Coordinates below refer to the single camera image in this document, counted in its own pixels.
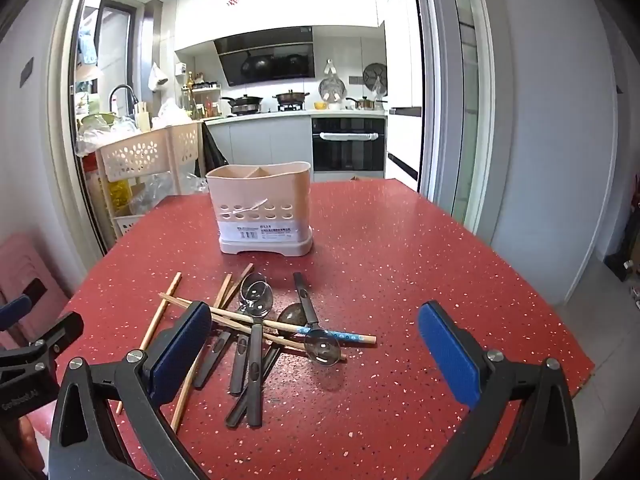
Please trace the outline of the light wooden chopstick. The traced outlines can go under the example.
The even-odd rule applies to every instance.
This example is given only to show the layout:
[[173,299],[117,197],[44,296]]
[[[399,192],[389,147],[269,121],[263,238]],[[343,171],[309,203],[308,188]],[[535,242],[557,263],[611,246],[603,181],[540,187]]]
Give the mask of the light wooden chopstick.
[[[218,290],[218,294],[214,300],[215,308],[220,308],[220,305],[224,302],[224,298],[226,298],[231,282],[232,282],[232,274],[228,273],[224,277],[224,280],[222,281],[220,289]],[[172,414],[172,419],[170,422],[171,429],[174,430],[175,434],[178,434],[178,430],[182,421],[182,416],[183,416],[184,410],[186,409],[186,402],[188,402],[189,400],[189,394],[194,382],[194,378],[196,376],[196,373],[198,372],[198,363],[201,361],[203,352],[204,352],[204,349],[201,349],[200,352],[198,352],[198,355],[193,361],[190,367],[190,370],[188,371],[188,374],[186,374],[186,378],[184,378],[181,389],[179,391],[178,400],[174,409],[174,414]]]

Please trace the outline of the plain wooden chopstick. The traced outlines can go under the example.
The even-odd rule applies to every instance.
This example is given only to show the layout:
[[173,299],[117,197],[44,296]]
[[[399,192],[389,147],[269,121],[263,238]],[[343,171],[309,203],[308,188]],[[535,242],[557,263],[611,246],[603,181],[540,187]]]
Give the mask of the plain wooden chopstick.
[[[247,334],[247,335],[250,334],[250,329],[255,324],[254,321],[251,322],[251,323],[248,323],[248,324],[242,323],[242,322],[238,323],[238,322],[234,322],[234,321],[231,321],[231,322],[227,323],[224,318],[222,320],[215,321],[214,320],[214,316],[212,314],[210,314],[210,315],[212,316],[213,321],[216,322],[217,324],[222,325],[222,326],[227,327],[227,328],[232,328],[232,330],[236,330],[237,332],[240,332],[240,333],[243,333],[243,334]],[[265,326],[265,324],[262,321],[257,321],[257,324]],[[295,336],[298,336],[298,335],[305,336],[305,335],[302,335],[302,334],[289,334],[289,333],[286,333],[286,334],[295,335]],[[285,348],[288,348],[288,349],[291,349],[291,350],[298,350],[298,351],[306,352],[305,345],[302,344],[301,342],[294,341],[293,339],[288,339],[288,338],[285,338],[285,337],[282,337],[282,336],[278,336],[278,335],[276,335],[274,333],[263,332],[262,333],[262,339],[265,339],[265,340],[268,340],[270,342],[273,342],[274,344],[280,344],[281,346],[285,346]]]

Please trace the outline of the grey spoon black handle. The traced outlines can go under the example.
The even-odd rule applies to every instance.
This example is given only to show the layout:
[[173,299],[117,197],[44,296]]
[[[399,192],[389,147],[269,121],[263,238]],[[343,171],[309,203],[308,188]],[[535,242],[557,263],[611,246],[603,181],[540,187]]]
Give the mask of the grey spoon black handle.
[[[240,312],[252,318],[264,318],[272,307],[272,292],[266,278],[257,272],[248,274],[241,284]],[[250,336],[241,334],[236,338],[234,360],[230,378],[229,393],[239,396],[244,388],[247,362],[247,348]]]

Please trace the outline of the blue patterned wooden chopstick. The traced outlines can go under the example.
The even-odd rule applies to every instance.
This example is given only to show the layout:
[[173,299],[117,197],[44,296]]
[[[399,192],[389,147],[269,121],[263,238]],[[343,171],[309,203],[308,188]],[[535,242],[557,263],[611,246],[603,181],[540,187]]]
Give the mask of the blue patterned wooden chopstick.
[[[170,295],[164,294],[163,292],[160,293],[160,298],[167,300],[170,304],[174,304],[175,306],[183,307],[185,309],[189,307],[191,304],[190,301],[186,299],[170,296]],[[221,310],[213,307],[210,307],[209,311],[214,316],[215,321],[222,320],[223,318],[226,320],[227,323],[234,321],[238,323],[242,322],[242,323],[248,324],[254,321],[254,318],[246,314],[230,312],[228,310]],[[275,330],[280,330],[281,332],[285,332],[289,334],[306,335],[306,333],[309,333],[311,331],[311,328],[308,326],[282,323],[282,322],[270,320],[269,318],[265,318],[262,322],[265,324],[265,326],[268,326],[270,328],[274,328]],[[376,338],[373,335],[360,335],[360,334],[353,334],[353,333],[337,332],[336,330],[328,330],[328,334],[338,340],[354,342],[355,344],[376,344],[378,342],[378,338]]]

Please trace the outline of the thin wooden chopstick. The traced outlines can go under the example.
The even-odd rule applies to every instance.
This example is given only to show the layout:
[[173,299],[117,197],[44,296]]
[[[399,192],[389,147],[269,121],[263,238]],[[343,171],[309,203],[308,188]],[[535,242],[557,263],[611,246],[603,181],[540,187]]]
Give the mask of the thin wooden chopstick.
[[227,309],[228,305],[232,301],[232,299],[238,294],[239,290],[242,287],[242,283],[247,276],[249,276],[254,271],[254,264],[249,263],[245,269],[242,271],[240,277],[231,283],[224,295],[224,299],[222,300],[221,307],[223,309]]

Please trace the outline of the dark brown spoon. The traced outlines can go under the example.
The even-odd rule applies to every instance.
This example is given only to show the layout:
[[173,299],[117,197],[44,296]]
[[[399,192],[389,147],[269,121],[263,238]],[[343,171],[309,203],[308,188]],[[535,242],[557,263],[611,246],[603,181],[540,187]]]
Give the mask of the dark brown spoon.
[[[307,324],[306,314],[299,302],[287,306],[279,314],[278,321],[297,325]],[[262,364],[259,365],[250,356],[250,378],[248,378],[247,385],[241,393],[240,400],[235,403],[234,408],[226,418],[226,426],[228,428],[239,427],[245,416],[248,426],[252,428],[262,426],[262,387],[283,350],[282,344],[273,342],[262,357]]]

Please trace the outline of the clear spoon black handle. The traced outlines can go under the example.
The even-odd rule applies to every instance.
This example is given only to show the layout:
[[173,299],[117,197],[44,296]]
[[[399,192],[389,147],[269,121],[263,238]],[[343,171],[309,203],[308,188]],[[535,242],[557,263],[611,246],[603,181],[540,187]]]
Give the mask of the clear spoon black handle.
[[314,362],[322,366],[335,365],[341,359],[340,345],[334,336],[320,327],[303,274],[295,272],[293,278],[298,299],[307,320],[308,332],[304,337],[306,352]]

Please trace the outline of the clear grey spoon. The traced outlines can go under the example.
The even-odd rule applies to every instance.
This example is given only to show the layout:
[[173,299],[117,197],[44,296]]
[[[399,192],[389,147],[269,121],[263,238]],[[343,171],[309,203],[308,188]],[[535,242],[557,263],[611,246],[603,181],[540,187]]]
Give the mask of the clear grey spoon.
[[250,329],[250,348],[248,348],[247,381],[248,378],[250,378],[250,356],[252,356],[253,359],[257,361],[258,365],[262,364],[262,325],[258,325],[257,321],[262,321],[263,319],[264,318],[254,318],[255,324]]

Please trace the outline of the black kitchen faucet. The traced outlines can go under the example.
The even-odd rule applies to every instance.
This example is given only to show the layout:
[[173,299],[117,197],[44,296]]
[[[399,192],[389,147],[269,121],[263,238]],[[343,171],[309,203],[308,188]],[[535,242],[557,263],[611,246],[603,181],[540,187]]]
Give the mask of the black kitchen faucet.
[[119,84],[110,93],[110,112],[116,116],[134,119],[139,104],[134,89],[129,84]]

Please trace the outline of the pink plastic stool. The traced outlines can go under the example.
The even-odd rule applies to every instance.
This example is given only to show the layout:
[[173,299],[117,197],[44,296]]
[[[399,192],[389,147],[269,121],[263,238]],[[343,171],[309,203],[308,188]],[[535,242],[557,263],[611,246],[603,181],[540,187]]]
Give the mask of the pink plastic stool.
[[26,295],[32,310],[1,332],[1,347],[26,346],[56,321],[68,297],[24,233],[11,235],[1,244],[1,304]]

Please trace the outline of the beige perforated storage cart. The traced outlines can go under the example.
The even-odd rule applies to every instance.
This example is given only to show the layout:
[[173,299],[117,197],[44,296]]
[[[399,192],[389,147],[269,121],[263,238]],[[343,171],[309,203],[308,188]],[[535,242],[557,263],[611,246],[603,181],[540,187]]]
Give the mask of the beige perforated storage cart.
[[167,126],[142,132],[128,139],[106,144],[96,150],[96,166],[101,194],[105,200],[107,218],[115,240],[123,237],[141,218],[141,214],[124,214],[122,220],[114,207],[108,185],[125,180],[139,181],[143,177],[168,172],[178,195],[184,191],[180,170],[194,165],[203,155],[200,122]]

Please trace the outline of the black hanging cloth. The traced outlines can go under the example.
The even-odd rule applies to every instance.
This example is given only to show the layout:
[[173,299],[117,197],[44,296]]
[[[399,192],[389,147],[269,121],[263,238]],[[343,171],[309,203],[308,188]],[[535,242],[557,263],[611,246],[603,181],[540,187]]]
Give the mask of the black hanging cloth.
[[198,170],[200,170],[200,176],[204,178],[209,171],[227,166],[229,162],[218,148],[213,133],[210,132],[205,122],[201,124],[201,132],[202,157],[198,161]]

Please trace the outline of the pink utensil holder caddy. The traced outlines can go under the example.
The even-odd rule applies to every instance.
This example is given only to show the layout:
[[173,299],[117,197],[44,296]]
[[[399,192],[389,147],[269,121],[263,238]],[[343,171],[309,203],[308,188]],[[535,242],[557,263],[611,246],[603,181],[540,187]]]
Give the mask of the pink utensil holder caddy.
[[209,171],[206,180],[224,254],[310,252],[309,162],[227,165]]

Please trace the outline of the black wok on stove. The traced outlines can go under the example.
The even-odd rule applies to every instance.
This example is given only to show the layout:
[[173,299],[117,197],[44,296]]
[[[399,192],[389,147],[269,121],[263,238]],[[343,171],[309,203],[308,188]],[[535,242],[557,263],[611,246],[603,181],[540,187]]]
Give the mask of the black wok on stove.
[[259,96],[240,96],[239,98],[230,98],[230,96],[223,96],[223,100],[227,101],[231,114],[234,116],[243,116],[257,114],[260,112],[262,106],[262,98]]

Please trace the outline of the brown pot on stove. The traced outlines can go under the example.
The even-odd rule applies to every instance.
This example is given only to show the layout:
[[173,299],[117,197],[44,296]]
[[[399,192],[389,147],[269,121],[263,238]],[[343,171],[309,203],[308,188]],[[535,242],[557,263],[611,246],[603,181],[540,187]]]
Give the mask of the brown pot on stove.
[[276,94],[274,98],[277,100],[278,110],[285,112],[286,110],[303,110],[306,96],[308,92],[288,90],[288,92]]

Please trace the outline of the black built-in oven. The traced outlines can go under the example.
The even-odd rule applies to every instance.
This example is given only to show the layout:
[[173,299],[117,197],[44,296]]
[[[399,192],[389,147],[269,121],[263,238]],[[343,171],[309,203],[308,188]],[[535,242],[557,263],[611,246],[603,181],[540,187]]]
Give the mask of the black built-in oven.
[[386,120],[382,117],[311,119],[314,170],[383,172]]

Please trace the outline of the black range hood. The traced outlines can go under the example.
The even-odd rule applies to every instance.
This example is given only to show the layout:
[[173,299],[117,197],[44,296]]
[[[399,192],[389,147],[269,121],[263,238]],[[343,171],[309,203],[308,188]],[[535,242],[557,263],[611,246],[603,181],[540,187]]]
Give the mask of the black range hood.
[[310,26],[244,32],[215,39],[214,45],[230,87],[316,76]]

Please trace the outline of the white refrigerator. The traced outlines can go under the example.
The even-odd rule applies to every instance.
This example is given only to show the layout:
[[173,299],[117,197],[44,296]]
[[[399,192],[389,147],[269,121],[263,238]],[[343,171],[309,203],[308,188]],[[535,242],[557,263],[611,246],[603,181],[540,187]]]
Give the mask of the white refrigerator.
[[385,177],[419,188],[422,152],[422,51],[416,0],[376,0],[385,28],[387,162]]

